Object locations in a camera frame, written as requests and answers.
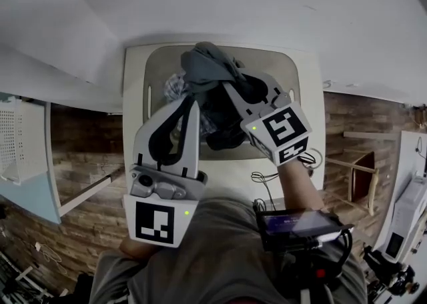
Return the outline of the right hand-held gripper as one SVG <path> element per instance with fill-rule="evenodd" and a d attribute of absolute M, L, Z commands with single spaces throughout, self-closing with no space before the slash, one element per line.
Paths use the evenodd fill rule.
<path fill-rule="evenodd" d="M 274 165 L 283 165 L 306 151 L 310 124 L 299 103 L 292 102 L 267 73 L 243 70 L 246 83 L 242 96 L 229 82 L 223 82 L 236 111 L 242 131 L 255 148 Z"/>

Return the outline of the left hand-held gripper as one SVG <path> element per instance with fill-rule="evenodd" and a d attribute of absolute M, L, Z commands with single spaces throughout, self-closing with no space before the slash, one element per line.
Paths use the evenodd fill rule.
<path fill-rule="evenodd" d="M 199 119 L 197 101 L 184 98 L 163 106 L 137 131 L 137 165 L 123 197 L 131 239 L 163 247 L 181 244 L 207 183 L 207 175 L 198 172 Z"/>

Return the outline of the grey plastic laundry basket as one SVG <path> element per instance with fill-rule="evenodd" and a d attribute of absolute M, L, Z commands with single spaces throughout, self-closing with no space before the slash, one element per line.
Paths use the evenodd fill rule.
<path fill-rule="evenodd" d="M 151 114 L 166 104 L 163 86 L 174 73 L 181 71 L 181 54 L 192 48 L 193 45 L 191 43 L 183 45 L 167 44 L 155 49 L 148 55 L 143 82 L 143 121 L 147 121 Z M 286 54 L 245 47 L 221 46 L 220 49 L 229 56 L 241 61 L 245 68 L 252 73 L 263 72 L 271 75 L 284 91 L 293 92 L 293 99 L 300 100 L 297 66 Z M 235 149 L 221 151 L 214 151 L 209 148 L 205 141 L 201 141 L 200 159 L 204 161 L 262 158 L 264 158 L 264 155 L 251 146 L 248 140 Z"/>

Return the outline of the dark grey garment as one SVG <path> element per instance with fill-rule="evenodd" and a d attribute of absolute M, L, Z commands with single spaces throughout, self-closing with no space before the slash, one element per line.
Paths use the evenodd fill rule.
<path fill-rule="evenodd" d="M 197 100 L 201 113 L 214 126 L 205 136 L 210 149 L 220 151 L 240 146 L 246 134 L 240 127 L 242 117 L 222 83 L 229 82 L 242 98 L 256 104 L 266 98 L 267 85 L 243 74 L 245 65 L 210 42 L 197 43 L 181 55 L 183 77 L 189 92 Z"/>

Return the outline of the blue white plaid clothes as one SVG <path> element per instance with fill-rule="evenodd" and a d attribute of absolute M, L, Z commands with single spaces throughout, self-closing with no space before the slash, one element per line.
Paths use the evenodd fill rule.
<path fill-rule="evenodd" d="M 183 99 L 189 95 L 189 85 L 184 81 L 185 71 L 174 73 L 163 87 L 163 95 L 168 103 Z M 207 137 L 217 131 L 216 125 L 200 111 L 200 136 Z"/>

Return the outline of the person's left forearm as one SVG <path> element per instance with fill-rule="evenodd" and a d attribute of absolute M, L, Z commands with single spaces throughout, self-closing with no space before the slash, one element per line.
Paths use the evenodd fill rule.
<path fill-rule="evenodd" d="M 121 242 L 119 250 L 134 259 L 146 261 L 159 251 L 159 246 L 126 237 Z"/>

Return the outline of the person's right forearm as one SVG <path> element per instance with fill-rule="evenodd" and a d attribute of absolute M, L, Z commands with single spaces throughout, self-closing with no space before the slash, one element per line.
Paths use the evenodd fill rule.
<path fill-rule="evenodd" d="M 293 159 L 278 168 L 278 177 L 284 194 L 286 209 L 325 209 L 318 190 L 314 187 L 308 170 L 297 159 Z"/>

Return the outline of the white shelf board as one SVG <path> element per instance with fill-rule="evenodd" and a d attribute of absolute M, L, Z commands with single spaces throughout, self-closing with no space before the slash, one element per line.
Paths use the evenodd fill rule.
<path fill-rule="evenodd" d="M 110 174 L 102 177 L 100 180 L 83 188 L 75 195 L 67 198 L 63 203 L 60 203 L 58 207 L 59 216 L 62 217 L 66 215 L 68 212 L 82 204 L 84 201 L 88 200 L 90 197 L 110 186 L 117 178 L 120 178 L 124 174 L 125 167 L 120 167 L 119 169 L 116 169 Z"/>

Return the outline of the person's grey shirt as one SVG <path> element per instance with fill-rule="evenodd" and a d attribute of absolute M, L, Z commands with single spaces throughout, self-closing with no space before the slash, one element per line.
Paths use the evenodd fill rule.
<path fill-rule="evenodd" d="M 104 251 L 89 304 L 296 304 L 274 286 L 294 260 L 264 250 L 250 203 L 205 199 L 179 247 L 159 246 L 146 261 Z"/>

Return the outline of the wooden chair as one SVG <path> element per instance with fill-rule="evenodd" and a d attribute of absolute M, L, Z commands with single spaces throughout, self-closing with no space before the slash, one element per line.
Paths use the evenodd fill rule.
<path fill-rule="evenodd" d="M 332 191 L 326 191 L 333 198 L 366 212 L 371 217 L 375 214 L 374 199 L 376 188 L 380 179 L 380 170 L 376 167 L 375 152 L 345 150 L 345 152 L 359 154 L 353 162 L 341 161 L 326 157 L 329 164 L 348 168 L 348 191 L 345 197 L 337 195 Z"/>

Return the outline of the black chest-mounted phone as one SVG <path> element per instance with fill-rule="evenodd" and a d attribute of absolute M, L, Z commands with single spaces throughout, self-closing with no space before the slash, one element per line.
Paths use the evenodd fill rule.
<path fill-rule="evenodd" d="M 256 221 L 264 250 L 277 253 L 318 249 L 354 228 L 334 214 L 308 209 L 256 211 Z"/>

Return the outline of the light blue table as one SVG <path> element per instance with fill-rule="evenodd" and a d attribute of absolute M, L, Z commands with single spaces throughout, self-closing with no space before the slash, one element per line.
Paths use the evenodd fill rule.
<path fill-rule="evenodd" d="M 9 97 L 16 96 L 0 97 L 0 101 L 6 100 Z M 34 215 L 44 218 L 52 223 L 59 224 L 61 222 L 61 218 L 58 213 L 60 200 L 53 170 L 53 157 L 51 150 L 51 104 L 38 100 L 20 100 L 42 105 L 45 108 L 47 172 L 30 178 L 20 185 L 0 179 L 0 195 Z"/>

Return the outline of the white perforated basket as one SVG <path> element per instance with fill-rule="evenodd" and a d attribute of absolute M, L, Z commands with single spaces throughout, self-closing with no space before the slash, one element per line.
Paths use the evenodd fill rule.
<path fill-rule="evenodd" d="M 20 185 L 45 172 L 44 106 L 16 97 L 0 101 L 0 179 Z"/>

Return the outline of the white side table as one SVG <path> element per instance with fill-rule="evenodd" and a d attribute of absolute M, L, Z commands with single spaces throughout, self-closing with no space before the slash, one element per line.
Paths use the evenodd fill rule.
<path fill-rule="evenodd" d="M 423 174 L 426 148 L 426 133 L 402 131 L 399 140 L 396 140 L 396 162 L 391 174 L 392 192 L 382 216 L 382 226 L 372 243 L 373 250 L 381 249 L 386 242 L 396 200 L 405 190 L 414 174 Z"/>

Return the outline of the white power strip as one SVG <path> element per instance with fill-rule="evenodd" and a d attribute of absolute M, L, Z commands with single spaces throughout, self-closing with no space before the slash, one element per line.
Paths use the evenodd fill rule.
<path fill-rule="evenodd" d="M 427 104 L 412 107 L 413 121 L 419 128 L 427 129 Z"/>

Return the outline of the white appliance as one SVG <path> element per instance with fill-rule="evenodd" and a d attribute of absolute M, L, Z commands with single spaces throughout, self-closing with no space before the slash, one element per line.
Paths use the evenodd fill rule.
<path fill-rule="evenodd" d="M 382 251 L 389 262 L 398 262 L 426 207 L 427 177 L 413 176 L 394 204 L 392 221 Z"/>

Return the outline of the white metal rack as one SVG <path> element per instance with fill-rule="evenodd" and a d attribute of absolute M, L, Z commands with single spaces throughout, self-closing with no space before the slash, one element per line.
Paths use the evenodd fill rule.
<path fill-rule="evenodd" d="M 5 304 L 46 304 L 54 298 L 51 292 L 29 277 L 34 269 L 30 265 L 20 270 L 0 251 L 0 301 Z"/>

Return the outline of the black tripod equipment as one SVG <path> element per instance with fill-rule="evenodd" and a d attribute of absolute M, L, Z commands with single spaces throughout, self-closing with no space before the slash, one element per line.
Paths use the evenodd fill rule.
<path fill-rule="evenodd" d="M 414 280 L 416 273 L 410 265 L 391 263 L 379 250 L 373 251 L 371 246 L 365 246 L 363 259 L 392 295 L 412 295 L 419 289 L 420 284 Z"/>

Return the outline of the black chest mount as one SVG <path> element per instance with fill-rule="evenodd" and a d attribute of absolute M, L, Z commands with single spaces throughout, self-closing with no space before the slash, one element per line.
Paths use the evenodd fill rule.
<path fill-rule="evenodd" d="M 333 304 L 330 285 L 336 286 L 342 267 L 352 248 L 352 225 L 330 226 L 317 229 L 292 229 L 288 232 L 261 230 L 265 251 L 280 256 L 291 255 L 294 262 L 283 266 L 274 286 L 286 299 L 297 299 L 300 304 Z M 327 242 L 344 238 L 344 251 L 338 261 L 323 261 L 316 251 Z"/>

